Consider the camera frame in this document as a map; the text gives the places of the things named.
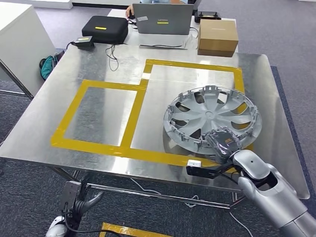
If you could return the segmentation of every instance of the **cardboard box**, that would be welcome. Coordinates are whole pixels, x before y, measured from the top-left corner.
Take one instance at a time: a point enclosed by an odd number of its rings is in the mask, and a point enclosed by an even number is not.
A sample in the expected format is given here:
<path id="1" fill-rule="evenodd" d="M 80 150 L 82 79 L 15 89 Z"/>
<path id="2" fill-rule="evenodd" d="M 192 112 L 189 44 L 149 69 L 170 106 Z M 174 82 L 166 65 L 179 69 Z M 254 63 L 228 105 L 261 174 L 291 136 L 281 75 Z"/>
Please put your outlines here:
<path id="1" fill-rule="evenodd" d="M 198 55 L 232 57 L 238 43 L 234 21 L 201 19 Z"/>

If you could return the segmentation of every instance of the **stainless steel table top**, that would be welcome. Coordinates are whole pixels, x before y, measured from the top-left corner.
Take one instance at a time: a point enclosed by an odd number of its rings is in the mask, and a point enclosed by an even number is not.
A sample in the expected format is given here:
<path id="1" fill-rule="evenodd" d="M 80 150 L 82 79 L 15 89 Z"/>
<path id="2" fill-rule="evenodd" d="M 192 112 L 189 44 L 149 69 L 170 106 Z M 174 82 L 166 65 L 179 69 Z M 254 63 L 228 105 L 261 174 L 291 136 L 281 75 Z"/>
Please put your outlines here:
<path id="1" fill-rule="evenodd" d="M 293 185 L 299 198 L 309 192 L 290 132 L 268 58 L 265 55 L 235 53 L 232 58 L 198 56 L 196 50 L 149 49 L 116 46 L 119 67 L 109 67 L 105 50 L 97 44 L 91 51 L 70 46 L 41 90 L 0 147 L 0 157 L 44 165 L 91 170 L 140 179 L 203 185 L 238 191 L 222 177 L 215 180 L 186 175 L 185 167 L 131 158 L 105 156 L 56 148 L 51 138 L 59 126 L 83 79 L 139 84 L 146 59 L 239 67 L 245 93 L 258 106 L 262 130 L 253 151 L 275 166 Z M 115 62 L 111 62 L 115 68 Z M 234 75 L 204 69 L 155 65 L 150 75 L 131 148 L 188 155 L 163 129 L 163 115 L 180 92 L 215 84 L 234 87 Z M 135 98 L 135 91 L 91 87 L 83 97 L 64 136 L 66 138 L 120 145 Z"/>

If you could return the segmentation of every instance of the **person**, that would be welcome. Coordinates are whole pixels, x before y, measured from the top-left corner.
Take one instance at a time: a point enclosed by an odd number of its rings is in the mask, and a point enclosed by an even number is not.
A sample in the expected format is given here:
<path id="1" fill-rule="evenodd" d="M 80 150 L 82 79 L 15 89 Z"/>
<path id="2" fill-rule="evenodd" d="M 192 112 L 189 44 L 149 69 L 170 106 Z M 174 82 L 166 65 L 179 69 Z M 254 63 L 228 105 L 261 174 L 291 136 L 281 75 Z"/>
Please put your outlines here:
<path id="1" fill-rule="evenodd" d="M 188 4 L 188 0 L 141 0 L 141 3 L 171 3 L 171 4 Z M 129 17 L 130 10 L 133 15 L 133 5 L 127 8 L 125 15 Z"/>

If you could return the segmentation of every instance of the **yellow tape on floor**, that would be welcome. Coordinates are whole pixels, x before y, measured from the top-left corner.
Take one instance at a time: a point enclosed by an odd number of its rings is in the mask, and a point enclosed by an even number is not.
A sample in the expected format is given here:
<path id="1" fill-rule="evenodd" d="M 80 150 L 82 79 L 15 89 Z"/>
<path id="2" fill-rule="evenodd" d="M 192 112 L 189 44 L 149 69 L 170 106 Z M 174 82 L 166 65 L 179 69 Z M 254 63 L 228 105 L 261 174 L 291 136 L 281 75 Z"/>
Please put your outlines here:
<path id="1" fill-rule="evenodd" d="M 149 232 L 149 231 L 142 231 L 137 229 L 133 229 L 125 226 L 117 226 L 117 225 L 112 225 L 103 222 L 102 225 L 103 230 L 109 230 L 109 231 L 115 231 L 116 233 L 127 235 L 127 236 L 133 236 L 133 237 L 171 237 L 171 236 L 166 236 L 162 234 L 158 234 L 154 232 Z M 99 237 L 105 237 L 106 233 L 101 232 L 100 233 Z"/>
<path id="2" fill-rule="evenodd" d="M 152 71 L 154 65 L 169 66 L 169 67 L 183 67 L 192 69 L 205 69 L 213 71 L 223 71 L 234 73 L 235 87 L 236 90 L 244 93 L 242 71 L 240 68 L 216 66 L 216 65 L 204 65 L 197 63 L 185 63 L 185 62 L 173 62 L 164 60 L 147 59 L 143 70 L 143 77 L 138 85 L 135 84 L 124 84 L 124 83 L 114 83 L 106 81 L 96 80 L 83 80 L 81 85 L 78 90 L 77 94 L 73 98 L 72 102 L 66 112 L 60 124 L 51 137 L 51 143 L 54 147 L 65 148 L 75 151 L 97 153 L 103 155 L 109 155 L 115 157 L 133 158 L 150 162 L 158 162 L 178 166 L 186 166 L 190 157 L 183 155 L 168 154 L 164 152 L 146 151 L 140 149 L 130 148 L 135 129 L 137 125 L 138 117 L 140 114 L 143 102 L 145 98 L 147 89 L 149 78 Z M 136 97 L 128 118 L 127 126 L 123 135 L 120 146 L 112 146 L 107 144 L 79 141 L 74 139 L 63 138 L 64 133 L 70 124 L 72 117 L 79 107 L 80 103 L 89 87 L 106 88 L 106 89 L 117 89 L 117 90 L 132 90 L 136 91 Z M 206 158 L 194 158 L 200 160 L 203 166 L 215 166 L 216 163 L 210 161 Z"/>

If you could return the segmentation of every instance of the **laptop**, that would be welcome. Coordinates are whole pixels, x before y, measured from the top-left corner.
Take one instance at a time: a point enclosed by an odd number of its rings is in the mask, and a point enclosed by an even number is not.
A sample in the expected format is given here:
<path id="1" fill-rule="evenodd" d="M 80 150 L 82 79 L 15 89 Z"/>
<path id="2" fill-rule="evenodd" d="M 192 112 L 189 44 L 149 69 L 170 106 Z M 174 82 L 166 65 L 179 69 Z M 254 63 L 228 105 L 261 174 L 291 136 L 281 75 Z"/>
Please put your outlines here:
<path id="1" fill-rule="evenodd" d="M 141 34 L 189 35 L 193 4 L 134 3 Z"/>

